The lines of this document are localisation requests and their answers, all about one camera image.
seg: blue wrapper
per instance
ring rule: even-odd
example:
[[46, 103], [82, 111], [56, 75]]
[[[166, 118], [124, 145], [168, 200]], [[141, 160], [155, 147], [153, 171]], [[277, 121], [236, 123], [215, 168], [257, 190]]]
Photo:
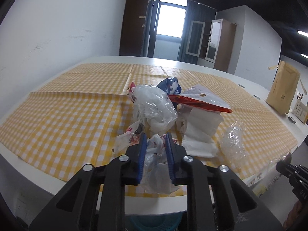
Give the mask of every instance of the blue wrapper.
[[[176, 77], [168, 77], [157, 84], [157, 87], [162, 91], [166, 92], [167, 95], [179, 95], [182, 93], [182, 88], [178, 83], [178, 79]], [[178, 103], [172, 103], [174, 108], [177, 109]]]

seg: power outlet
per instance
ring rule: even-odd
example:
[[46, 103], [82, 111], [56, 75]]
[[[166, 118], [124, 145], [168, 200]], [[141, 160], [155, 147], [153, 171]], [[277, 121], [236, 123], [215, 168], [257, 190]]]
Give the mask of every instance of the power outlet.
[[22, 220], [26, 220], [26, 204], [17, 198], [16, 208], [15, 208], [15, 216], [18, 216]]

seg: table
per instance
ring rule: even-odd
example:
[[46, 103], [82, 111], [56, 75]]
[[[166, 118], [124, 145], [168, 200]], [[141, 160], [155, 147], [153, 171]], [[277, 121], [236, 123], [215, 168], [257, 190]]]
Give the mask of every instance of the table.
[[[195, 64], [183, 63], [178, 61], [171, 61], [165, 59], [156, 58], [143, 58], [143, 57], [124, 57], [124, 56], [98, 56], [88, 58], [67, 70], [55, 75], [54, 77], [47, 80], [45, 83], [41, 84], [39, 87], [35, 88], [33, 91], [38, 90], [43, 85], [47, 84], [54, 78], [58, 77], [60, 74], [67, 72], [71, 68], [78, 66], [83, 63], [127, 63], [127, 64], [145, 64], [153, 66], [164, 66], [171, 68], [185, 69], [189, 71], [202, 72], [206, 74], [212, 74], [220, 76], [223, 78], [230, 79], [236, 84], [241, 84], [244, 86], [245, 90], [251, 94], [258, 96], [261, 103], [266, 106], [273, 114], [275, 114], [281, 122], [288, 128], [288, 130], [294, 135], [298, 144], [292, 149], [292, 152], [304, 141], [308, 134], [308, 125], [302, 124], [298, 119], [295, 118], [296, 124], [291, 123], [288, 120], [288, 116], [278, 115], [274, 109], [265, 103], [268, 90], [262, 86], [248, 81], [246, 79], [231, 75], [219, 70], [198, 66]], [[27, 98], [28, 95], [23, 97], [16, 105], [14, 105], [11, 110], [0, 120], [2, 124], [6, 118]], [[34, 184], [55, 195], [65, 184], [64, 181], [52, 177], [44, 172], [34, 168], [28, 163], [24, 162], [18, 156], [9, 151], [5, 146], [0, 143], [0, 154], [23, 176], [32, 181]], [[246, 178], [244, 182], [248, 183], [252, 177]], [[155, 214], [166, 214], [182, 212], [187, 210], [187, 196], [177, 196], [177, 197], [164, 197], [164, 198], [143, 198], [143, 197], [125, 197], [125, 213], [131, 215], [155, 215]]]

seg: checkered tablecloth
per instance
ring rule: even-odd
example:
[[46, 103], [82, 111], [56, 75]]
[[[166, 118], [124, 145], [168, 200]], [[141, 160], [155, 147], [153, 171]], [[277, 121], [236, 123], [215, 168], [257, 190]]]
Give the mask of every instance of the checkered tablecloth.
[[[30, 165], [67, 181], [86, 163], [101, 166], [114, 158], [115, 137], [132, 124], [129, 84], [157, 85], [166, 77], [177, 77], [183, 90], [204, 85], [230, 104], [233, 113], [222, 113], [224, 122], [213, 137], [217, 144], [236, 120], [245, 124], [246, 166], [237, 170], [222, 153], [215, 159], [200, 158], [205, 163], [229, 164], [244, 179], [296, 146], [295, 137], [273, 113], [228, 79], [175, 68], [114, 63], [81, 64], [30, 93], [0, 127], [0, 142]], [[175, 129], [172, 132], [181, 139]], [[184, 194], [186, 186], [170, 196]], [[126, 186], [126, 195], [163, 196], [146, 194], [140, 186]]]

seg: curtain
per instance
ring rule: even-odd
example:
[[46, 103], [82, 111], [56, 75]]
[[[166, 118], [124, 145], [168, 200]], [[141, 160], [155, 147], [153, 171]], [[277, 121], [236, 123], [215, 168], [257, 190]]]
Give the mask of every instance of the curtain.
[[[183, 33], [182, 33], [182, 38], [181, 38], [181, 44], [180, 44], [180, 50], [179, 50], [179, 55], [177, 59], [178, 61], [197, 64], [198, 62], [197, 56], [188, 55], [185, 53], [191, 21], [201, 21], [201, 22], [212, 21], [212, 20], [215, 20], [215, 14], [216, 14], [216, 10], [213, 8], [210, 8], [203, 4], [199, 4], [194, 1], [188, 1], [186, 15], [185, 15], [185, 22], [184, 22], [184, 27], [183, 27]], [[193, 37], [197, 38], [195, 39], [195, 42], [199, 44], [200, 42], [199, 35], [194, 36], [192, 34], [191, 39], [193, 39]]]

